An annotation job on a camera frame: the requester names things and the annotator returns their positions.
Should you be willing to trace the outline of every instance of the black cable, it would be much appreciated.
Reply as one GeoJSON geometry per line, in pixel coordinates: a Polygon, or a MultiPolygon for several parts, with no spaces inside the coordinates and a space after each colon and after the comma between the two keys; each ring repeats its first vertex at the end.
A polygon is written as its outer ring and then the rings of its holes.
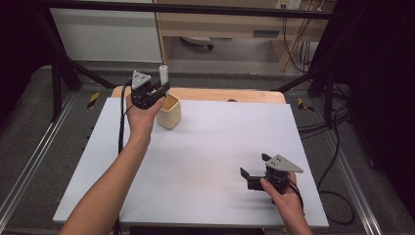
{"type": "Polygon", "coordinates": [[[310,42],[310,41],[307,41],[307,42],[305,43],[305,45],[306,45],[305,52],[306,52],[306,54],[307,54],[307,56],[305,57],[305,58],[306,58],[305,63],[307,64],[307,66],[308,66],[308,67],[310,66],[310,44],[311,44],[311,42],[310,42]]]}
{"type": "MultiPolygon", "coordinates": [[[[302,37],[302,35],[305,32],[305,29],[307,28],[307,26],[309,25],[309,23],[311,22],[311,19],[308,19],[307,22],[305,23],[305,26],[303,28],[300,29],[296,41],[295,41],[295,45],[298,43],[298,41],[300,40],[300,38],[302,37]]],[[[300,69],[297,64],[296,61],[293,59],[292,53],[290,52],[290,46],[288,45],[288,41],[287,41],[287,37],[286,37],[286,31],[287,31],[287,18],[283,18],[283,38],[284,38],[284,48],[289,56],[290,62],[293,65],[293,67],[297,70],[297,71],[301,71],[306,73],[305,70],[300,69]]]]}
{"type": "MultiPolygon", "coordinates": [[[[125,89],[128,85],[131,85],[131,79],[129,79],[127,82],[125,82],[125,84],[122,86],[122,90],[121,90],[121,97],[120,97],[120,102],[121,102],[121,104],[120,104],[121,105],[121,112],[120,113],[121,113],[121,115],[120,115],[120,119],[119,119],[118,154],[120,154],[122,149],[124,148],[125,115],[132,108],[132,106],[131,106],[127,109],[127,111],[124,112],[125,89]]],[[[119,223],[119,216],[116,218],[115,225],[113,227],[113,234],[122,235],[121,226],[120,226],[120,223],[119,223]]]]}
{"type": "Polygon", "coordinates": [[[313,60],[313,64],[310,65],[311,70],[307,74],[297,78],[296,80],[291,81],[288,84],[285,84],[282,87],[271,89],[271,91],[280,91],[280,92],[284,93],[284,92],[292,89],[294,86],[297,86],[297,85],[303,83],[304,81],[307,81],[307,80],[314,79],[314,78],[318,77],[319,75],[322,74],[323,71],[326,71],[328,69],[332,70],[333,67],[334,67],[333,62],[336,61],[335,59],[339,57],[338,51],[340,50],[339,49],[340,45],[342,45],[342,44],[346,45],[347,44],[347,40],[348,40],[347,37],[349,36],[350,32],[356,26],[358,20],[361,18],[363,13],[366,11],[366,9],[368,8],[371,1],[372,0],[368,0],[366,2],[366,5],[363,7],[362,11],[358,13],[358,15],[355,18],[354,22],[352,22],[350,24],[350,26],[348,26],[347,29],[344,30],[344,33],[338,37],[339,39],[320,58],[320,60],[318,60],[318,61],[313,60]]]}
{"type": "MultiPolygon", "coordinates": [[[[336,119],[332,118],[332,121],[336,121],[338,124],[340,124],[340,123],[343,123],[345,120],[347,120],[348,117],[349,117],[348,112],[346,112],[336,117],[336,119]]],[[[299,127],[299,134],[303,135],[303,134],[311,133],[311,132],[318,131],[321,129],[326,129],[326,127],[328,127],[327,122],[310,125],[308,127],[299,127]]]]}
{"type": "Polygon", "coordinates": [[[355,211],[353,209],[353,205],[348,201],[348,199],[346,197],[344,197],[341,194],[338,194],[338,193],[335,193],[335,192],[331,192],[331,191],[319,191],[318,193],[319,194],[331,194],[331,195],[337,196],[337,197],[343,199],[343,201],[345,201],[347,203],[348,207],[350,208],[351,218],[349,220],[347,220],[347,221],[339,221],[339,220],[333,219],[332,217],[330,217],[329,215],[326,214],[326,216],[327,216],[327,218],[329,220],[331,220],[332,222],[338,223],[340,225],[350,225],[350,224],[352,224],[354,222],[354,220],[356,218],[356,213],[355,213],[355,211]]]}
{"type": "MultiPolygon", "coordinates": [[[[339,111],[340,111],[340,110],[341,110],[341,109],[336,110],[336,112],[335,112],[335,119],[336,119],[336,117],[337,117],[337,115],[338,115],[338,113],[339,113],[339,111]]],[[[339,130],[337,129],[337,122],[336,122],[336,121],[333,121],[333,126],[334,126],[334,129],[335,129],[335,135],[336,135],[336,139],[337,139],[337,143],[336,143],[336,150],[335,150],[335,155],[334,155],[334,157],[332,158],[332,160],[331,160],[331,162],[330,162],[329,166],[328,166],[328,167],[326,168],[326,170],[324,171],[324,173],[323,173],[323,175],[321,176],[320,180],[318,181],[318,183],[317,183],[317,190],[320,188],[321,183],[323,182],[323,180],[324,180],[324,178],[326,177],[327,173],[328,173],[328,172],[330,171],[330,169],[333,167],[333,164],[335,163],[335,161],[336,161],[336,159],[337,159],[337,156],[338,156],[338,153],[339,153],[340,138],[339,138],[339,130]]]]}
{"type": "Polygon", "coordinates": [[[299,190],[299,187],[297,187],[297,184],[295,184],[291,179],[290,179],[290,183],[289,183],[289,187],[293,190],[293,192],[295,194],[297,194],[297,196],[300,199],[300,203],[301,203],[301,208],[304,210],[304,201],[302,200],[302,196],[299,190]]]}
{"type": "Polygon", "coordinates": [[[301,59],[301,63],[302,63],[302,70],[303,70],[303,71],[305,71],[305,57],[306,57],[306,53],[307,53],[307,51],[306,51],[306,45],[305,45],[304,58],[303,58],[303,59],[301,59]]]}
{"type": "MultiPolygon", "coordinates": [[[[307,11],[310,11],[310,8],[312,7],[312,2],[313,1],[314,0],[311,0],[310,3],[308,4],[307,11]]],[[[297,61],[300,61],[300,63],[302,63],[302,70],[300,70],[297,67],[297,65],[295,65],[294,60],[290,60],[290,61],[293,64],[293,67],[296,70],[302,71],[305,74],[305,64],[304,64],[304,60],[302,59],[302,48],[303,48],[304,42],[301,43],[300,49],[299,49],[299,44],[300,44],[300,39],[302,38],[302,35],[304,34],[306,28],[308,27],[309,23],[311,22],[311,19],[307,19],[307,21],[305,22],[305,25],[304,25],[304,21],[305,21],[305,19],[302,20],[299,33],[297,34],[297,38],[294,42],[294,48],[295,49],[294,49],[294,52],[293,52],[293,54],[296,56],[295,59],[297,59],[297,61]]],[[[286,51],[289,55],[291,55],[292,53],[290,52],[290,50],[287,50],[287,49],[289,49],[288,47],[286,47],[286,51]]]]}
{"type": "Polygon", "coordinates": [[[318,134],[321,134],[321,133],[323,133],[324,131],[326,131],[326,130],[329,130],[330,128],[326,128],[326,129],[323,129],[323,130],[320,130],[320,131],[318,131],[318,132],[315,132],[315,133],[313,133],[313,134],[311,134],[311,135],[307,135],[307,136],[305,136],[305,137],[302,137],[301,138],[301,140],[304,140],[304,139],[308,139],[308,138],[310,138],[310,137],[313,137],[313,136],[316,136],[316,135],[318,135],[318,134]]]}
{"type": "MultiPolygon", "coordinates": [[[[321,176],[321,178],[320,178],[320,180],[318,181],[318,183],[317,183],[317,190],[319,190],[319,188],[320,188],[320,186],[321,186],[321,183],[323,182],[323,180],[324,180],[324,178],[326,177],[326,175],[327,175],[327,173],[330,171],[330,169],[333,167],[333,165],[334,165],[334,163],[335,163],[335,161],[336,161],[336,159],[337,159],[337,157],[338,157],[338,154],[339,154],[339,147],[340,147],[340,138],[339,138],[339,130],[338,130],[338,123],[336,122],[336,119],[337,119],[337,116],[338,116],[338,113],[339,113],[339,111],[340,110],[342,110],[342,109],[344,109],[345,107],[342,107],[342,108],[340,108],[340,109],[338,109],[338,110],[336,110],[336,112],[335,112],[335,118],[334,118],[334,120],[335,121],[333,121],[333,126],[334,126],[334,129],[335,129],[335,134],[336,134],[336,139],[337,139],[337,143],[336,143],[336,150],[335,150],[335,155],[334,155],[334,157],[332,158],[332,160],[331,160],[331,162],[330,162],[330,164],[329,164],[329,166],[326,168],[326,170],[324,171],[324,173],[323,173],[323,175],[321,176]]],[[[347,198],[345,198],[344,196],[342,196],[341,194],[338,194],[338,193],[335,193],[335,192],[331,192],[331,191],[318,191],[319,192],[319,194],[331,194],[331,195],[334,195],[334,196],[337,196],[337,197],[339,197],[339,198],[341,198],[341,199],[343,199],[347,204],[348,204],[348,207],[350,208],[350,211],[351,211],[351,218],[349,219],[349,220],[347,220],[347,221],[339,221],[339,220],[336,220],[336,219],[333,219],[332,217],[330,217],[329,215],[327,215],[327,218],[329,219],[329,220],[331,220],[332,222],[335,222],[335,223],[338,223],[338,224],[340,224],[340,225],[349,225],[349,224],[352,224],[353,222],[354,222],[354,219],[355,219],[355,211],[354,211],[354,209],[353,209],[353,206],[352,206],[352,204],[348,201],[348,199],[347,198]]]]}

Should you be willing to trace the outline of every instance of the black pole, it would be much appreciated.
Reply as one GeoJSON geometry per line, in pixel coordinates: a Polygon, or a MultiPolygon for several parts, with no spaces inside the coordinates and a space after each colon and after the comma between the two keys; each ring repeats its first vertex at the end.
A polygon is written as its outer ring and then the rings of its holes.
{"type": "Polygon", "coordinates": [[[34,19],[37,21],[38,26],[49,41],[51,47],[50,50],[52,52],[50,56],[56,62],[55,65],[58,65],[59,73],[62,75],[62,78],[70,90],[78,90],[82,86],[82,83],[68,63],[65,62],[65,55],[67,53],[48,21],[45,19],[45,8],[32,6],[30,10],[34,19]]]}
{"type": "Polygon", "coordinates": [[[148,4],[148,3],[120,3],[120,2],[95,2],[95,1],[70,1],[70,0],[36,0],[35,5],[46,8],[78,9],[78,10],[101,10],[121,12],[154,12],[154,13],[182,13],[182,14],[204,14],[204,15],[227,15],[227,16],[249,16],[249,17],[272,17],[272,18],[295,18],[316,20],[344,20],[351,13],[314,12],[298,10],[241,8],[241,7],[218,7],[197,6],[179,4],[148,4]]]}
{"type": "Polygon", "coordinates": [[[74,68],[76,71],[79,71],[79,72],[83,73],[84,75],[86,75],[89,78],[93,79],[94,81],[100,83],[101,85],[105,86],[106,88],[112,88],[112,89],[116,88],[115,84],[113,84],[109,81],[106,81],[101,76],[95,74],[94,72],[90,71],[89,69],[85,68],[84,66],[78,64],[73,59],[71,59],[69,56],[65,55],[65,58],[66,58],[68,64],[72,68],[74,68]]]}
{"type": "Polygon", "coordinates": [[[329,128],[333,127],[332,122],[332,107],[333,107],[333,86],[334,86],[334,76],[331,73],[328,73],[326,78],[326,100],[324,106],[324,119],[327,122],[329,128]]]}
{"type": "Polygon", "coordinates": [[[278,91],[281,93],[285,93],[291,89],[293,89],[294,87],[302,84],[303,82],[310,80],[310,79],[314,79],[316,77],[318,77],[318,75],[321,74],[321,72],[324,71],[324,69],[322,67],[318,67],[315,70],[311,70],[308,73],[300,76],[299,78],[294,79],[293,81],[279,87],[279,88],[275,88],[275,89],[271,89],[271,91],[278,91]]]}

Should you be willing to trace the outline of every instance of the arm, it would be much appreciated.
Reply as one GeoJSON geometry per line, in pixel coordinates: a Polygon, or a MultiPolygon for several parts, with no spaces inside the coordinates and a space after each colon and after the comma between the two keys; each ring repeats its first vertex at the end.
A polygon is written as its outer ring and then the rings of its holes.
{"type": "MultiPolygon", "coordinates": [[[[163,98],[149,110],[131,108],[130,136],[122,152],[76,205],[61,234],[109,234],[151,140],[156,113],[163,98]]],[[[126,107],[131,98],[126,97],[126,107]]]]}
{"type": "MultiPolygon", "coordinates": [[[[290,172],[290,179],[297,184],[296,175],[290,172]]],[[[284,220],[287,229],[294,235],[306,235],[312,234],[307,221],[305,220],[300,199],[297,194],[292,190],[288,189],[284,195],[278,193],[277,190],[266,181],[264,178],[260,179],[263,189],[271,196],[281,217],[284,220]]]]}

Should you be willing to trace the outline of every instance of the white marker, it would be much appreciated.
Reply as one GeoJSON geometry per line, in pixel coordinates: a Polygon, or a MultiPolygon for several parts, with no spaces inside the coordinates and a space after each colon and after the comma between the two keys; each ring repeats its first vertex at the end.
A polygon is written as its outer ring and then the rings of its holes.
{"type": "Polygon", "coordinates": [[[160,82],[161,82],[161,85],[164,85],[166,82],[168,82],[168,70],[167,70],[167,66],[160,66],[159,67],[159,71],[160,71],[160,82]]]}

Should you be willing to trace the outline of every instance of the white cabinet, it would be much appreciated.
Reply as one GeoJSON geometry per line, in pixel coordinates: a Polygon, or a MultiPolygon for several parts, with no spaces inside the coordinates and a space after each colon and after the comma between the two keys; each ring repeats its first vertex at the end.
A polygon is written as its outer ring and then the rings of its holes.
{"type": "MultiPolygon", "coordinates": [[[[122,2],[153,3],[152,0],[122,2]]],[[[72,9],[51,9],[51,12],[67,53],[74,60],[161,62],[154,13],[72,9]]]]}

